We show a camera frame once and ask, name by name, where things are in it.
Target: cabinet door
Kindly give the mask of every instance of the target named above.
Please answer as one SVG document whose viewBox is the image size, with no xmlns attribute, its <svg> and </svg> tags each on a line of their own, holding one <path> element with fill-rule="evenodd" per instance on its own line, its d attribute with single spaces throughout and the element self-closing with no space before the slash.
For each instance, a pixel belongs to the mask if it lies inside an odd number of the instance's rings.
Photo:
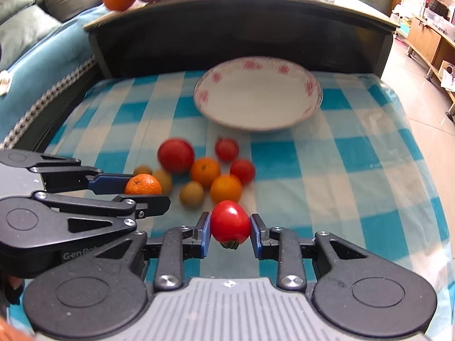
<svg viewBox="0 0 455 341">
<path fill-rule="evenodd" d="M 417 18 L 412 18 L 408 42 L 430 63 L 433 63 L 438 51 L 441 36 Z"/>
</svg>

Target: blue and white tablecloth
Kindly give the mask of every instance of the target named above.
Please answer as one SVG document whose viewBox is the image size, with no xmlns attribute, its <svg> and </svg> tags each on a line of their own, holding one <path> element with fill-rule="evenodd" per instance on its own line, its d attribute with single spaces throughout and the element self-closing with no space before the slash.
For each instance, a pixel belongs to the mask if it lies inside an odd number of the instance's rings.
<svg viewBox="0 0 455 341">
<path fill-rule="evenodd" d="M 233 137 L 240 156 L 257 169 L 240 201 L 248 213 L 259 213 L 267 226 L 291 228 L 302 237 L 330 231 L 422 275 L 438 294 L 427 335 L 451 341 L 455 285 L 449 231 L 393 90 L 374 75 L 316 72 L 324 89 L 319 111 L 291 129 L 247 133 L 199 113 L 192 94 L 202 74 L 179 72 L 96 85 L 47 152 L 74 156 L 108 173 L 132 173 L 138 164 L 158 168 L 156 150 L 168 137 L 188 139 L 197 157 L 214 156 L 217 137 Z M 143 229 L 161 235 L 170 227 L 193 225 L 202 211 L 211 210 L 209 197 L 199 211 L 180 205 L 180 185 L 188 179 L 174 179 L 169 211 L 140 221 Z M 91 191 L 72 194 L 95 198 Z M 307 260 L 305 269 L 314 280 Z M 207 258 L 185 263 L 187 277 L 275 279 L 276 270 L 276 262 L 254 258 L 249 241 L 236 251 L 212 241 Z M 12 307 L 10 317 L 14 325 L 26 326 L 21 308 Z"/>
</svg>

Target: floor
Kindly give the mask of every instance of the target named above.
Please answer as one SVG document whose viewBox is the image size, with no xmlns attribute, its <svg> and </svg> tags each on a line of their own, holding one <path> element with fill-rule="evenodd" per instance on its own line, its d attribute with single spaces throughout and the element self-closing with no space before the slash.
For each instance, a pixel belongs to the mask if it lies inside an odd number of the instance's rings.
<svg viewBox="0 0 455 341">
<path fill-rule="evenodd" d="M 408 47 L 394 40 L 382 76 L 399 96 L 414 137 L 433 176 L 441 198 L 451 237 L 455 237 L 455 125 L 445 116 L 451 100 L 440 87 L 424 76 L 428 67 L 418 57 L 406 56 Z M 452 239 L 455 258 L 455 240 Z"/>
</svg>

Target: gray ribbed panel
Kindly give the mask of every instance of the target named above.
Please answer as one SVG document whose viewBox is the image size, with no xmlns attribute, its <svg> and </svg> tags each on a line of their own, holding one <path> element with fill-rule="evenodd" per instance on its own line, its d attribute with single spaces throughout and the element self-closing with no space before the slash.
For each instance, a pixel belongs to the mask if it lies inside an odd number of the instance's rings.
<svg viewBox="0 0 455 341">
<path fill-rule="evenodd" d="M 38 336 L 37 341 L 49 340 Z M 193 278 L 182 290 L 156 295 L 145 315 L 103 341 L 354 341 L 330 327 L 299 293 L 268 278 Z M 422 334 L 412 341 L 428 341 Z"/>
</svg>

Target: oval plate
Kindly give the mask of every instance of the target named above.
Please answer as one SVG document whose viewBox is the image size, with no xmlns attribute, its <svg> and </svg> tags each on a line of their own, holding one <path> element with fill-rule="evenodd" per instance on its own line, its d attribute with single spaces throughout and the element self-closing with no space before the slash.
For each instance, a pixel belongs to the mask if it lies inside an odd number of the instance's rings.
<svg viewBox="0 0 455 341">
<path fill-rule="evenodd" d="M 289 128 L 310 117 L 322 102 L 321 85 L 290 61 L 248 57 L 229 60 L 206 72 L 193 92 L 208 119 L 249 131 Z"/>
</svg>

